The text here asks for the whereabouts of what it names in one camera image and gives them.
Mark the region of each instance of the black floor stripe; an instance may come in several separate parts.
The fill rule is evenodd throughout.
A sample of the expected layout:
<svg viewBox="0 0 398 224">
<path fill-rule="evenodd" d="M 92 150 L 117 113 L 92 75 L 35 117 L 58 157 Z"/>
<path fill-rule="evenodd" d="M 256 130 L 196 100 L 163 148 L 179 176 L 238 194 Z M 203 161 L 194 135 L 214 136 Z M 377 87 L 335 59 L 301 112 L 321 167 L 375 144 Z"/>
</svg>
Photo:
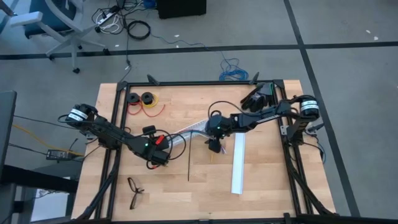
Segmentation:
<svg viewBox="0 0 398 224">
<path fill-rule="evenodd" d="M 294 17 L 293 9 L 292 6 L 290 5 L 289 0 L 284 0 L 285 7 L 287 10 L 287 14 L 289 15 L 290 23 L 293 27 L 293 32 L 296 37 L 301 56 L 303 57 L 305 69 L 307 70 L 308 78 L 310 79 L 311 86 L 313 88 L 313 92 L 315 94 L 315 97 L 319 101 L 319 108 L 322 114 L 322 120 L 323 123 L 325 124 L 325 129 L 326 133 L 328 135 L 331 151 L 333 153 L 333 157 L 336 162 L 337 166 L 337 171 L 339 173 L 340 179 L 341 179 L 341 184 L 343 186 L 343 190 L 345 193 L 345 197 L 347 199 L 347 204 L 349 211 L 351 212 L 351 216 L 353 217 L 359 217 L 359 209 L 355 201 L 353 189 L 351 188 L 351 184 L 349 182 L 348 174 L 346 171 L 346 168 L 344 166 L 343 158 L 341 157 L 341 153 L 337 144 L 335 132 L 332 128 L 328 112 L 325 107 L 325 103 L 323 102 L 322 94 L 320 92 L 319 86 L 317 79 L 315 78 L 315 74 L 313 72 L 311 63 L 310 63 L 310 58 L 308 57 L 308 53 L 305 50 L 305 45 L 302 40 L 301 34 L 300 34 L 300 29 L 299 26 L 297 25 L 296 19 Z"/>
<path fill-rule="evenodd" d="M 394 47 L 398 41 L 391 42 L 366 42 L 366 43 L 345 43 L 345 44 L 305 44 L 306 49 L 345 49 L 361 47 Z"/>
<path fill-rule="evenodd" d="M 363 47 L 395 47 L 398 46 L 397 41 L 393 42 L 367 42 L 367 43 L 342 43 L 342 44 L 304 44 L 304 49 L 346 49 L 346 48 L 363 48 Z M 238 50 L 298 50 L 299 45 L 236 45 L 236 46 L 217 46 L 217 47 L 187 47 L 179 49 L 143 49 L 128 50 L 128 55 L 145 55 L 145 54 L 175 54 L 175 53 L 194 53 L 194 52 L 218 52 L 218 51 L 238 51 Z M 125 55 L 125 50 L 110 51 L 111 55 Z M 71 57 L 70 53 L 55 53 L 55 58 Z M 98 57 L 107 56 L 102 51 L 96 52 L 78 52 L 78 57 Z M 0 60 L 20 60 L 20 59 L 38 59 L 47 58 L 45 54 L 15 54 L 0 55 Z"/>
<path fill-rule="evenodd" d="M 144 50 L 128 50 L 128 55 L 145 55 L 145 54 L 172 54 L 172 53 L 192 53 L 192 52 L 219 52 L 233 50 L 292 50 L 299 49 L 298 45 L 237 45 L 237 46 L 220 46 L 220 47 L 186 47 L 172 49 L 144 49 Z M 125 50 L 110 51 L 111 55 L 125 55 Z M 71 57 L 70 53 L 52 54 L 55 58 Z M 107 56 L 102 51 L 97 52 L 78 52 L 78 57 L 97 57 Z M 19 60 L 19 59 L 35 59 L 47 58 L 45 54 L 22 54 L 22 55 L 0 55 L 0 60 Z"/>
</svg>

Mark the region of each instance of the gray floor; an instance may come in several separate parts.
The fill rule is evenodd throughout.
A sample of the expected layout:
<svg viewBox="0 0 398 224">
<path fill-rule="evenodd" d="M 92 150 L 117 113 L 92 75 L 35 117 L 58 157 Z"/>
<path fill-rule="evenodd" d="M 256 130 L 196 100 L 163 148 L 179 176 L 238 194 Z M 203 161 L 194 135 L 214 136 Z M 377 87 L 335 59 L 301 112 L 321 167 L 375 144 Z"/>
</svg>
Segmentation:
<svg viewBox="0 0 398 224">
<path fill-rule="evenodd" d="M 27 12 L 29 1 L 20 1 L 15 11 Z M 86 2 L 84 23 L 89 24 L 97 7 L 108 0 Z M 398 41 L 394 22 L 398 19 L 397 1 L 380 0 L 291 0 L 298 26 L 306 44 Z M 296 44 L 283 1 L 208 0 L 204 16 L 160 20 L 157 12 L 133 14 L 146 20 L 155 35 L 208 46 Z M 126 48 L 126 34 L 98 35 L 89 38 L 106 44 L 110 50 Z M 21 27 L 6 27 L 0 34 L 0 55 L 41 54 L 55 44 L 50 37 L 27 40 Z M 153 37 L 130 41 L 129 49 L 174 48 Z M 99 51 L 85 47 L 87 51 Z M 398 109 L 397 47 L 365 49 L 309 50 L 308 54 L 336 133 L 338 145 L 364 217 L 398 218 L 395 178 L 398 164 L 395 138 Z M 242 50 L 224 53 L 237 57 L 240 66 L 252 77 L 261 79 L 299 79 L 305 93 L 312 87 L 299 50 Z M 218 52 L 130 55 L 133 70 L 130 82 L 145 82 L 150 73 L 160 81 L 217 80 L 221 73 Z M 71 72 L 70 58 L 0 60 L 0 91 L 18 92 L 16 114 L 56 121 L 76 103 L 94 104 L 100 83 L 117 82 L 124 75 L 125 56 L 80 57 L 81 73 Z M 84 151 L 84 140 L 76 131 L 14 119 L 48 143 Z M 324 131 L 320 139 L 329 155 L 325 170 L 337 211 L 349 215 L 336 166 Z M 10 142 L 46 152 L 47 149 L 26 134 L 12 130 Z M 9 148 L 7 164 L 36 169 L 53 164 L 39 154 Z"/>
</svg>

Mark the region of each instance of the wooden tabletop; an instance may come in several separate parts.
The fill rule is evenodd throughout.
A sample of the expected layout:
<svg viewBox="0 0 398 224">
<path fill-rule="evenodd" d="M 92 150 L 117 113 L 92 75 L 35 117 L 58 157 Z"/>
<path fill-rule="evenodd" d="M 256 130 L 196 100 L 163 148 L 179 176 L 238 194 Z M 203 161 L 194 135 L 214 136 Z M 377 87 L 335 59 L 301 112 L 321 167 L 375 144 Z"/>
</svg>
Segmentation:
<svg viewBox="0 0 398 224">
<path fill-rule="evenodd" d="M 127 114 L 126 126 L 133 134 L 141 134 L 142 128 L 149 125 L 174 133 L 206 119 L 212 102 L 226 100 L 238 105 L 252 89 L 253 86 L 249 85 L 133 87 L 131 92 L 138 95 L 149 91 L 159 97 L 156 107 L 146 109 L 148 114 L 157 114 L 162 105 L 165 109 L 155 118 L 142 111 L 137 115 Z M 298 80 L 286 80 L 285 90 L 288 98 L 303 93 Z M 115 92 L 116 84 L 102 84 L 96 102 L 99 114 L 109 120 Z M 120 123 L 123 100 L 122 97 L 116 124 Z M 131 112 L 137 109 L 137 106 L 129 108 Z M 232 106 L 222 103 L 212 109 L 222 111 L 227 117 L 237 112 Z M 305 136 L 304 141 L 316 144 L 310 136 Z M 227 154 L 212 153 L 201 136 L 192 140 L 189 182 L 188 149 L 183 156 L 170 161 L 167 167 L 149 170 L 143 159 L 123 146 L 113 221 L 275 218 L 283 217 L 285 212 L 294 216 L 277 121 L 263 123 L 246 133 L 242 195 L 231 193 L 234 135 L 223 140 L 222 144 Z M 96 146 L 96 143 L 90 144 L 86 154 Z M 179 154 L 182 148 L 183 144 L 176 146 L 172 156 Z M 308 186 L 327 209 L 335 211 L 318 149 L 303 145 L 300 152 Z M 98 190 L 104 154 L 105 149 L 98 149 L 83 164 L 73 218 L 84 211 Z M 137 196 L 134 210 L 129 209 L 134 193 L 127 182 L 128 177 L 134 179 L 137 187 L 145 189 L 142 195 Z M 103 217 L 108 199 L 109 189 L 104 197 Z M 305 210 L 302 198 L 300 201 L 302 210 Z"/>
</svg>

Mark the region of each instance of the orange wire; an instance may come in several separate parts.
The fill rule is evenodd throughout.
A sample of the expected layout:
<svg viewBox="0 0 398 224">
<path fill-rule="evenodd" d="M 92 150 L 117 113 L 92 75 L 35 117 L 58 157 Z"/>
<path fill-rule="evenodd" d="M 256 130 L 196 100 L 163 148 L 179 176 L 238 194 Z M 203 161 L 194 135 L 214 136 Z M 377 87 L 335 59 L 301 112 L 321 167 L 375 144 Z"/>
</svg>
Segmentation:
<svg viewBox="0 0 398 224">
<path fill-rule="evenodd" d="M 132 112 L 129 111 L 129 106 L 130 106 L 130 105 L 131 105 L 131 106 L 139 105 L 140 108 L 139 108 L 139 110 L 138 110 L 137 112 L 132 113 Z M 129 106 L 127 107 L 127 112 L 128 112 L 129 114 L 131 114 L 131 115 L 136 115 L 136 114 L 138 114 L 138 113 L 142 110 L 142 111 L 146 114 L 146 116 L 148 116 L 148 117 L 150 117 L 150 118 L 154 118 L 154 117 L 158 116 L 159 114 L 161 114 L 161 112 L 163 112 L 163 110 L 164 110 L 164 108 L 165 108 L 165 105 L 163 105 L 163 107 L 162 107 L 162 109 L 161 109 L 161 111 L 160 111 L 159 113 L 157 113 L 156 115 L 149 115 L 149 114 L 147 114 L 147 112 L 145 111 L 145 109 L 144 109 L 144 107 L 143 107 L 143 105 L 142 105 L 141 98 L 140 98 L 140 102 L 138 102 L 138 103 L 130 103 Z"/>
<path fill-rule="evenodd" d="M 161 114 L 161 112 L 163 112 L 163 110 L 164 110 L 164 108 L 165 108 L 165 105 L 163 105 L 163 108 L 161 109 L 161 111 L 160 111 L 159 113 L 157 113 L 157 115 L 149 115 L 149 114 L 147 114 L 147 112 L 145 111 L 145 109 L 142 107 L 142 105 L 141 105 L 141 108 L 142 108 L 143 112 L 144 112 L 148 117 L 154 118 L 154 117 L 156 117 L 157 115 Z"/>
<path fill-rule="evenodd" d="M 135 105 L 139 105 L 139 110 L 138 110 L 137 112 L 135 112 L 135 113 L 130 112 L 129 107 L 130 107 L 130 106 L 135 106 Z M 142 110 L 142 106 L 141 106 L 140 103 L 130 103 L 129 106 L 127 107 L 127 112 L 128 112 L 129 114 L 131 114 L 131 115 L 136 115 L 136 114 L 138 114 L 141 110 Z"/>
</svg>

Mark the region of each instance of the black box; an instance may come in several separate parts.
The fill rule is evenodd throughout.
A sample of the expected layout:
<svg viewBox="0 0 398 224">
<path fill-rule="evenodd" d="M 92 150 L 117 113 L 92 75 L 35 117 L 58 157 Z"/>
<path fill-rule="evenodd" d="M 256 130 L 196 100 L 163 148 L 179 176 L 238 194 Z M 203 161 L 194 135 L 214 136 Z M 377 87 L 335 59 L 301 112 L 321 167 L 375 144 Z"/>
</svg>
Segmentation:
<svg viewBox="0 0 398 224">
<path fill-rule="evenodd" d="M 206 14 L 206 0 L 156 0 L 159 18 Z"/>
</svg>

